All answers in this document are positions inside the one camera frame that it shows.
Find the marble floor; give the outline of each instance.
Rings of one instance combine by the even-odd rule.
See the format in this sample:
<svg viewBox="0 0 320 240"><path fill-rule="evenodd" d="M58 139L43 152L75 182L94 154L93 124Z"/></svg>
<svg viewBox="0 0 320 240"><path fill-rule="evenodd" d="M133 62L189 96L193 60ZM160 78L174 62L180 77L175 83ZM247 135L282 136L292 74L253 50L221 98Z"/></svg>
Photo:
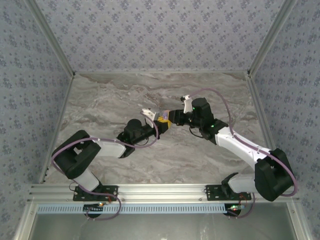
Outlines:
<svg viewBox="0 0 320 240"><path fill-rule="evenodd" d="M139 114L142 108L183 109L181 96L206 87L216 88L226 98L234 129L264 146L242 73L78 74L72 83L56 146L80 129L94 137L115 138L130 119L143 120ZM215 118L228 121L226 108L214 92L202 92L198 97L206 97ZM231 173L252 171L233 153L192 136L188 126L176 125L149 148L137 149L122 159L96 157L89 168L104 184L219 183ZM69 183L52 166L45 181Z"/></svg>

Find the wall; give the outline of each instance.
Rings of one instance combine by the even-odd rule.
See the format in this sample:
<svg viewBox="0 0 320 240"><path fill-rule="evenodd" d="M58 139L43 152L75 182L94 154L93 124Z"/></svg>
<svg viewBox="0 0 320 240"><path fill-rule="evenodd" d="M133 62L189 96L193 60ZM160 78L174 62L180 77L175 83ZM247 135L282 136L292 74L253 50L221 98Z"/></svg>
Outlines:
<svg viewBox="0 0 320 240"><path fill-rule="evenodd" d="M37 0L74 71L246 70L282 0Z"/></svg>
<svg viewBox="0 0 320 240"><path fill-rule="evenodd" d="M255 81L276 145L287 153L320 239L320 2L299 0Z"/></svg>
<svg viewBox="0 0 320 240"><path fill-rule="evenodd" d="M0 239L39 179L70 77L22 0L0 1Z"/></svg>

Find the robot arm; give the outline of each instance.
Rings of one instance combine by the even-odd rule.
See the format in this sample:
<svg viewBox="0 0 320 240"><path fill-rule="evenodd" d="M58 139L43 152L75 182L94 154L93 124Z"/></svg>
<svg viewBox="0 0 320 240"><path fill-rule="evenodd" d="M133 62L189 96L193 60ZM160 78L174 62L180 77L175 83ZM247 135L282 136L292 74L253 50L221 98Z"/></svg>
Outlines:
<svg viewBox="0 0 320 240"><path fill-rule="evenodd" d="M75 181L88 191L98 193L102 184L88 169L88 166L95 157L109 156L126 158L135 151L133 145L136 145L151 136L156 136L157 131L158 135L161 135L169 129L169 121L159 117L158 113L153 113L149 109L143 109L142 113L147 116L145 118L145 125L142 126L142 123L138 119L131 119L123 132L113 140L108 139L109 141L104 141L103 139L91 137L84 130L77 131L54 150L52 156L67 145L76 141L79 141L79 143L74 144L58 154L55 157L54 162L68 179ZM92 138L92 140L81 142L82 139L89 138Z"/></svg>
<svg viewBox="0 0 320 240"><path fill-rule="evenodd" d="M254 170L252 174L236 172L226 177L222 181L222 190L226 195L258 192L266 200L274 201L293 185L287 171L269 156L263 154L266 152L276 157L292 172L287 156L282 150L277 148L271 151L234 132L237 138L256 147L258 151L241 143L233 136L227 123L214 118L211 107L204 97L191 100L189 96L185 96L181 98L181 101L184 102L184 110L169 112L168 119L172 123L177 126L189 125L191 128L198 128L204 139L228 149L247 162Z"/></svg>
<svg viewBox="0 0 320 240"><path fill-rule="evenodd" d="M243 175L236 172L227 176L221 182L221 190L229 199L232 199L230 196L241 192L258 192L265 199L274 201L292 186L292 179L283 167L269 156L262 152L254 151L235 139L228 124L214 118L211 107L205 98L192 100L189 96L185 96L181 98L181 101L184 102L184 109L169 111L168 119L159 117L159 114L153 113L148 109L143 109L143 114L148 116L145 120L145 125L142 125L138 119L131 119L123 132L114 141L100 141L99 138L96 138L96 140L79 142L73 147L62 151L54 161L69 179L74 180L86 190L100 193L102 184L87 169L89 164L96 156L116 158L129 156L135 150L133 145L151 136L156 136L156 129L150 121L152 120L157 127L159 135L166 132L171 123L177 126L188 125L191 128L198 128L205 140L228 149L251 166L254 173ZM236 136L245 143L257 147L260 151L270 153L292 172L286 154L282 150L277 148L271 151L256 145L239 134L236 134ZM52 155L70 143L89 137L84 130L80 130L59 146Z"/></svg>

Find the enclosure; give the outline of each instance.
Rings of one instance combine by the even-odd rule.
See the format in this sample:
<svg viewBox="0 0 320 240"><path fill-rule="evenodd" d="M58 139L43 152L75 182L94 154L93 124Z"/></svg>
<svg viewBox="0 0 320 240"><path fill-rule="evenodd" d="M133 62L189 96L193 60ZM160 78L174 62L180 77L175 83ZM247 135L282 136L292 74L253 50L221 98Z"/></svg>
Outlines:
<svg viewBox="0 0 320 240"><path fill-rule="evenodd" d="M1 239L320 239L318 1L0 4ZM118 186L123 205L115 219L87 221L52 152L78 130L114 139L131 119L145 124L142 109L183 109L181 97L204 88L226 99L238 134L286 153L298 193L251 195L252 213L230 219L225 204L235 201L210 201L206 186L254 170L196 128L172 124L128 157L94 158L89 169ZM217 94L193 98L228 123Z"/></svg>

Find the yellow object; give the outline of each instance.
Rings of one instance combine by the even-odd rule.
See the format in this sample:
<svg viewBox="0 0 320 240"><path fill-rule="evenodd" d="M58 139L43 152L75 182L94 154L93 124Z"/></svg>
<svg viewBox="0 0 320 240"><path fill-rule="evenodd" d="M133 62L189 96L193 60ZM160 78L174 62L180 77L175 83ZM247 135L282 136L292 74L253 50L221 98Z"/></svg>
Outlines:
<svg viewBox="0 0 320 240"><path fill-rule="evenodd" d="M168 128L171 127L171 122L168 119L164 119L162 116L158 117L158 122L160 122L160 123L168 123Z"/></svg>

